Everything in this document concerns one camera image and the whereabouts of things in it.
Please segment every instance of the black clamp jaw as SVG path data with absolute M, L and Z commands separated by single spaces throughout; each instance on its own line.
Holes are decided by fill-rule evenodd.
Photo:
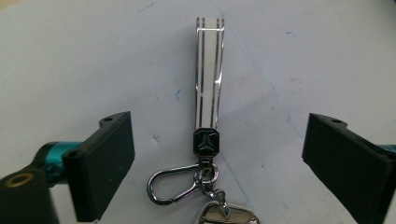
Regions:
M 358 223 L 384 222 L 396 188 L 396 146 L 376 146 L 339 119 L 310 114 L 303 159 Z
M 78 222 L 102 217 L 134 161 L 130 112 L 99 121 L 82 143 L 50 142 L 31 164 L 0 180 L 2 224 L 59 223 L 49 187 L 67 183 Z

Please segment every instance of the black rubber pad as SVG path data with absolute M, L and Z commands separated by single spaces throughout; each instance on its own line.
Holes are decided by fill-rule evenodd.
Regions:
M 80 222 L 100 219 L 134 161 L 129 112 L 99 121 L 100 129 L 63 155 L 67 181 Z
M 310 114 L 303 159 L 360 224 L 383 223 L 396 187 L 396 156 L 347 129 Z

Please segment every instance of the metal loop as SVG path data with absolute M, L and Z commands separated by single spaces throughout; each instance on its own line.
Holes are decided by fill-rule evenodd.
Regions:
M 200 176 L 199 174 L 202 172 L 200 170 L 199 164 L 180 166 L 180 167 L 163 169 L 163 170 L 157 171 L 148 180 L 148 185 L 147 185 L 148 197 L 151 199 L 152 202 L 154 202 L 158 205 L 169 205 L 171 203 L 177 203 L 181 199 L 193 194 L 196 190 L 198 190 L 199 188 L 202 188 L 202 186 L 214 186 L 214 184 L 216 183 L 216 181 L 219 177 L 219 170 L 215 164 L 212 164 L 212 167 L 213 167 L 213 177 L 211 177 L 208 180 L 203 180 L 202 178 L 198 178 Z M 193 181 L 191 187 L 189 187 L 188 189 L 185 189 L 184 191 L 180 192 L 179 194 L 177 194 L 171 198 L 162 199 L 162 198 L 159 198 L 157 195 L 155 195 L 153 189 L 154 189 L 154 181 L 157 177 L 160 177 L 162 175 L 175 175 L 178 173 L 188 172 L 191 170 L 198 170 L 194 175 L 194 181 Z
M 211 166 L 210 174 L 212 177 L 207 178 L 208 174 L 206 173 L 206 169 L 201 169 L 194 176 L 195 183 L 198 184 L 205 194 L 210 194 L 210 192 L 213 191 L 219 177 L 218 166 L 215 163 L 212 163 Z

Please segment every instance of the carabiner clip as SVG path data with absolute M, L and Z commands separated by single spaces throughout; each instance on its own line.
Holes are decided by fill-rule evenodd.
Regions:
M 152 202 L 154 202 L 158 205 L 169 205 L 171 203 L 177 203 L 181 199 L 193 194 L 196 190 L 198 190 L 201 187 L 202 184 L 210 183 L 210 184 L 214 185 L 218 179 L 219 170 L 218 170 L 218 167 L 213 163 L 212 163 L 212 168 L 213 168 L 213 177 L 210 180 L 206 180 L 206 181 L 203 181 L 202 179 L 197 178 L 197 176 L 198 176 L 197 174 L 200 173 L 199 164 L 180 166 L 180 167 L 163 169 L 163 170 L 157 171 L 148 180 L 148 185 L 147 185 L 148 197 L 151 199 Z M 161 199 L 155 195 L 154 190 L 153 190 L 153 187 L 154 187 L 153 185 L 154 185 L 154 181 L 157 177 L 162 176 L 162 175 L 174 175 L 174 174 L 178 174 L 178 173 L 188 172 L 191 170 L 197 170 L 197 173 L 195 173 L 195 175 L 194 175 L 194 182 L 192 183 L 191 187 L 189 187 L 188 189 L 185 189 L 184 191 L 180 192 L 179 194 L 173 196 L 172 198 Z

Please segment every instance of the metal ring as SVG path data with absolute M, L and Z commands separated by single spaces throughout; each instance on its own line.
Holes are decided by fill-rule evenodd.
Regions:
M 200 171 L 198 171 L 197 173 L 195 173 L 194 175 L 194 181 L 195 183 L 200 186 L 201 190 L 208 194 L 210 193 L 210 191 L 213 190 L 213 188 L 215 187 L 216 181 L 218 180 L 219 177 L 219 168 L 215 163 L 211 164 L 212 166 L 212 178 L 209 180 L 203 180 L 203 176 L 202 176 L 202 169 Z

